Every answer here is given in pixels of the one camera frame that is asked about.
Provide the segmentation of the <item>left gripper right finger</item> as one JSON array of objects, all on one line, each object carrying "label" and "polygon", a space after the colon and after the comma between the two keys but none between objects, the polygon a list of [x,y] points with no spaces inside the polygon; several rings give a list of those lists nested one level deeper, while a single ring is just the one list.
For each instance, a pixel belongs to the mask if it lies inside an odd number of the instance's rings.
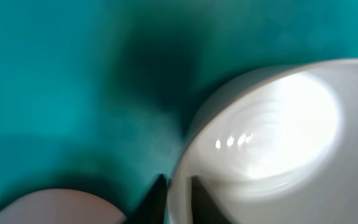
[{"label": "left gripper right finger", "polygon": [[231,224],[198,176],[191,178],[191,216],[193,224]]}]

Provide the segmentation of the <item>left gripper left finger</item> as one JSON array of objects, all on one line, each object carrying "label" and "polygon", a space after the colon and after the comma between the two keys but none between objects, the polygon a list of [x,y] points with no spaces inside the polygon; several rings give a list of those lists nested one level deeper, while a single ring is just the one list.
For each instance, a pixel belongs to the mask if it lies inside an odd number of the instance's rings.
[{"label": "left gripper left finger", "polygon": [[126,224],[164,224],[167,178],[160,174]]}]

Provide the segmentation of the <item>small pink bowl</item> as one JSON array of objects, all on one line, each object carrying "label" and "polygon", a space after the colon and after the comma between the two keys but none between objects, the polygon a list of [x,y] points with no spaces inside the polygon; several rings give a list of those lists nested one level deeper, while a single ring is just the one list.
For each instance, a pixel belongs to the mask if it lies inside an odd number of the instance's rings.
[{"label": "small pink bowl", "polygon": [[70,189],[27,194],[0,211],[0,224],[113,224],[126,216],[96,195]]}]

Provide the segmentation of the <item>grey bowl of rice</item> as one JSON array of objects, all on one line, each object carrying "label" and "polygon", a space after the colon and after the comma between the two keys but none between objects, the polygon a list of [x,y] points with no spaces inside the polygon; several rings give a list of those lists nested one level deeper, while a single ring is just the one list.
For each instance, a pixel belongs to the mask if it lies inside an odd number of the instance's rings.
[{"label": "grey bowl of rice", "polygon": [[261,68],[193,118],[172,177],[172,223],[191,223],[198,177],[232,223],[358,223],[358,58]]}]

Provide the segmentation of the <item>teal plastic tray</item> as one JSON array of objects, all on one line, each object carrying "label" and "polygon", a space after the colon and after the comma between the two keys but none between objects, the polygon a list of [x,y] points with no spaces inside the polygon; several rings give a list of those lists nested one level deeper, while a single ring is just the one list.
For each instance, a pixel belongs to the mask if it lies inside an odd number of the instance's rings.
[{"label": "teal plastic tray", "polygon": [[351,56],[358,1],[0,1],[0,210],[66,187],[130,214],[219,85]]}]

